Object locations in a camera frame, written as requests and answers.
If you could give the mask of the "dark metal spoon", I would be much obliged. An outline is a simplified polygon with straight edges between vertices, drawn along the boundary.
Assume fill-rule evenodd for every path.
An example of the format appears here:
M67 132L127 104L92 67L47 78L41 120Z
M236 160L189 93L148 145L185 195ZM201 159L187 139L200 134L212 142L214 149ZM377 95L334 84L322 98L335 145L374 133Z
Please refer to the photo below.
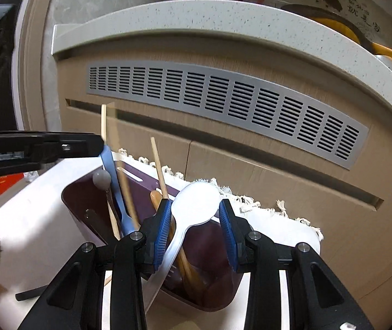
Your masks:
M96 214L93 209L86 209L85 219L88 227L99 237L105 244L110 244L112 241L112 233L109 233L109 228L104 224L103 220Z

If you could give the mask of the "wooden spoon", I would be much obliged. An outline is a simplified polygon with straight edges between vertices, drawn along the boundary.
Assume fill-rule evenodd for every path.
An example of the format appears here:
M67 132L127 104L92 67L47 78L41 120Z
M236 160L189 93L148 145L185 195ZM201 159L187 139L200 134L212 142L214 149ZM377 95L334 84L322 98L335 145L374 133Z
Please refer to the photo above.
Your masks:
M157 210L159 204L162 200L162 196L158 191L151 191L151 202L155 209ZM176 220L174 216L171 217L171 225L170 225L170 234L169 234L169 241L171 241L176 233ZM179 249L179 253L177 255L177 264L179 268L179 273L182 278L183 287L191 298L196 298L200 295L204 288L203 281L200 278L199 273L195 270L195 268L189 263L187 260L184 248L181 244Z

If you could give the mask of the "black handled metal spoon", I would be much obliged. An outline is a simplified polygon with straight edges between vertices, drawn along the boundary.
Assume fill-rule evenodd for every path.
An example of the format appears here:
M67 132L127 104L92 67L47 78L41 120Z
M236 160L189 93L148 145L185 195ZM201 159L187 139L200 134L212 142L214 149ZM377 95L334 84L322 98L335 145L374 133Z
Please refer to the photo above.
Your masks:
M20 293L16 293L15 299L16 299L16 301L21 302L21 301L30 300L30 299L40 297L45 292L46 288L47 288L47 285L43 285L38 288L34 288L34 289L22 291Z

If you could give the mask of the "red door mat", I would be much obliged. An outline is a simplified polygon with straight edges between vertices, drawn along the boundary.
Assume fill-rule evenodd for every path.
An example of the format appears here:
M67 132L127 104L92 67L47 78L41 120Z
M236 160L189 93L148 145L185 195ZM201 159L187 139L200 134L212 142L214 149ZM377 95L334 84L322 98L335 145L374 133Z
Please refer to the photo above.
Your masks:
M24 178L24 174L11 174L0 177L0 196L8 191L11 187L15 186L20 180Z

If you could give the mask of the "long grey vent grille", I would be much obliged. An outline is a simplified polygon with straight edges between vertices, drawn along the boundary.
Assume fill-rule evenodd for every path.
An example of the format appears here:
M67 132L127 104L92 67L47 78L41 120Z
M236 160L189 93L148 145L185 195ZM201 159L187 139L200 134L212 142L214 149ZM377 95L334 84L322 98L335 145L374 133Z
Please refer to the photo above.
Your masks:
M315 98L234 71L152 60L87 68L87 93L161 106L284 142L350 169L369 128Z

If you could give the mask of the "white table cloth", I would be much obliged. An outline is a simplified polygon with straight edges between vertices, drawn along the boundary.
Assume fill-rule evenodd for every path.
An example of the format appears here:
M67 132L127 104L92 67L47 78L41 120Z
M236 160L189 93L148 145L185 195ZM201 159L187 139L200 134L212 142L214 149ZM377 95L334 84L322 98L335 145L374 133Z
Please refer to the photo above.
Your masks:
M312 227L267 211L241 214L209 181L174 185L141 226L101 215L99 157L67 159L0 208L2 329L289 329L290 303L317 257Z

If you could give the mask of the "white plastic spoon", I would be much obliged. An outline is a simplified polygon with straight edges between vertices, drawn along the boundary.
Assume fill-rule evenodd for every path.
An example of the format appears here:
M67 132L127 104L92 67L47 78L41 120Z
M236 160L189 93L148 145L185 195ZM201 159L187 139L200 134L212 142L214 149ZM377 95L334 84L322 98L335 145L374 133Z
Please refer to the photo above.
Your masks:
M158 270L143 285L144 311L148 312L157 293L177 257L189 228L210 221L218 211L221 194L217 186L207 182L193 182L184 187L171 204L176 231L165 250Z

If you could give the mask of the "cartoon boy wall sticker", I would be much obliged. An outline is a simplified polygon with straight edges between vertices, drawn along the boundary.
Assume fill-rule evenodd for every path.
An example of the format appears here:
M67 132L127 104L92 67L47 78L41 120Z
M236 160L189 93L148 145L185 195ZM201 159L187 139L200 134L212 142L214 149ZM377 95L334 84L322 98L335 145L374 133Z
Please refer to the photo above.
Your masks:
M339 0L314 0L317 7L333 12L342 12L343 7Z

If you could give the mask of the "blue plastic spoon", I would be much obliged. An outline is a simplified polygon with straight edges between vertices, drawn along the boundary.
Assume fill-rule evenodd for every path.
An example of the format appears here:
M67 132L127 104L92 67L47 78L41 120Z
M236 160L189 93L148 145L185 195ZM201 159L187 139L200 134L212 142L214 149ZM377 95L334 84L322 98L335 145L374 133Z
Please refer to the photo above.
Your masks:
M132 218L128 215L128 213L126 211L126 207L125 207L124 199L123 199L123 196L121 193L114 160L112 162L110 162L110 164L111 164L112 173L114 176L114 180L112 181L112 189L113 189L112 195L113 195L114 202L115 202L116 216L121 223L121 233L123 236L126 236L126 235L134 232L135 227L133 226Z

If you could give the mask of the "white ball handle metal spoon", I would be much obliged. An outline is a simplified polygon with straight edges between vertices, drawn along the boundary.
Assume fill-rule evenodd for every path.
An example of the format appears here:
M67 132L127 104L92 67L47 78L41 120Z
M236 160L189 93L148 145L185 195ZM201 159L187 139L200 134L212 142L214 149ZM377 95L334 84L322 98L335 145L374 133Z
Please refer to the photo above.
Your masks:
M94 171L92 175L92 182L94 183L95 187L106 193L109 213L112 213L112 197L110 194L111 181L110 174L103 168L99 168L98 170Z

